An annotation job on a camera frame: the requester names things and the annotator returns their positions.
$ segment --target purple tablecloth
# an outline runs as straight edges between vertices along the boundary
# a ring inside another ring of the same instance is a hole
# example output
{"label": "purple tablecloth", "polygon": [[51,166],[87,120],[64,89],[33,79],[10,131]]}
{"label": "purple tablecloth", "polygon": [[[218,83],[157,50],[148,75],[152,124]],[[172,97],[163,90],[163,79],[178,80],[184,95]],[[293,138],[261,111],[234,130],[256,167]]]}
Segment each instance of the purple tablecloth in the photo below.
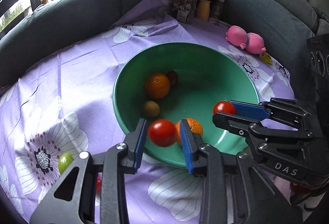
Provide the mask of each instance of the purple tablecloth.
{"label": "purple tablecloth", "polygon": [[[112,89],[122,66],[146,47],[165,42],[211,47],[245,69],[261,101],[294,99],[289,74],[277,61],[264,64],[230,45],[225,28],[198,19],[177,22],[164,13],[170,3],[142,1],[109,31],[56,52],[5,90],[0,98],[1,186],[27,221],[59,176],[60,155],[101,153],[123,140]],[[202,178],[144,155],[138,173],[125,181],[131,224],[198,223]],[[230,203],[228,210],[232,222]],[[95,214],[99,219],[99,197]]]}

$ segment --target white lettering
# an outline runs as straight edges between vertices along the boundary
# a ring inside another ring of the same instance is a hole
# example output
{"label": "white lettering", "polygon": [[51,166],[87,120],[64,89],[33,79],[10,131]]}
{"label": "white lettering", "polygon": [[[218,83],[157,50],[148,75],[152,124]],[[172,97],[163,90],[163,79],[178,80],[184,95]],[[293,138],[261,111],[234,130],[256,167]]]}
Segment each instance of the white lettering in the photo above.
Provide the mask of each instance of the white lettering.
{"label": "white lettering", "polygon": [[289,167],[287,166],[284,170],[282,170],[282,172],[286,172],[288,174],[289,172]]}
{"label": "white lettering", "polygon": [[280,169],[281,168],[281,164],[280,163],[276,163],[276,165],[275,165],[275,169]]}
{"label": "white lettering", "polygon": [[291,175],[292,175],[292,176],[295,176],[297,172],[298,172],[298,170],[297,170],[297,169],[294,169],[294,170],[292,171]]}

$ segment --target pink plush toy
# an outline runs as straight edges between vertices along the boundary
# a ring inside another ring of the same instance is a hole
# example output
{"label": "pink plush toy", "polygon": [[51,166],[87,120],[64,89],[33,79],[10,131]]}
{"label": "pink plush toy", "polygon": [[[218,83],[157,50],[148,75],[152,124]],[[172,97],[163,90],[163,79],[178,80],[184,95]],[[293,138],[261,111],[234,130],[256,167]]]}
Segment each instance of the pink plush toy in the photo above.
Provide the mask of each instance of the pink plush toy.
{"label": "pink plush toy", "polygon": [[231,26],[226,32],[226,40],[232,45],[246,49],[251,54],[261,54],[266,51],[264,40],[255,33],[248,33],[239,26]]}

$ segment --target green fruit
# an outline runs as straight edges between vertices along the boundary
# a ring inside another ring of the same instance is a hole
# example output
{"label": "green fruit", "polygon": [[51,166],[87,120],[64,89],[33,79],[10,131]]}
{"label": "green fruit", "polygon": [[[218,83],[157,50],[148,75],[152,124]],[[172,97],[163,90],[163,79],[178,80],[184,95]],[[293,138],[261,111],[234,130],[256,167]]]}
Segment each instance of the green fruit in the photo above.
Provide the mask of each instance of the green fruit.
{"label": "green fruit", "polygon": [[58,160],[58,170],[63,174],[65,169],[73,162],[73,157],[69,153],[63,154]]}

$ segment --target window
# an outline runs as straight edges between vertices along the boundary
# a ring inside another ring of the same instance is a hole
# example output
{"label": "window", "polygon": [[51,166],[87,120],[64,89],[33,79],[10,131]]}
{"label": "window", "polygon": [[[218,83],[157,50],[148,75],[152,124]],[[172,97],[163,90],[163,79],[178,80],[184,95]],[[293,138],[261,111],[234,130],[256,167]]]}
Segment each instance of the window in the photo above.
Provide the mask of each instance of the window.
{"label": "window", "polygon": [[19,14],[29,8],[29,13],[32,12],[30,0],[19,0],[0,17],[0,32]]}

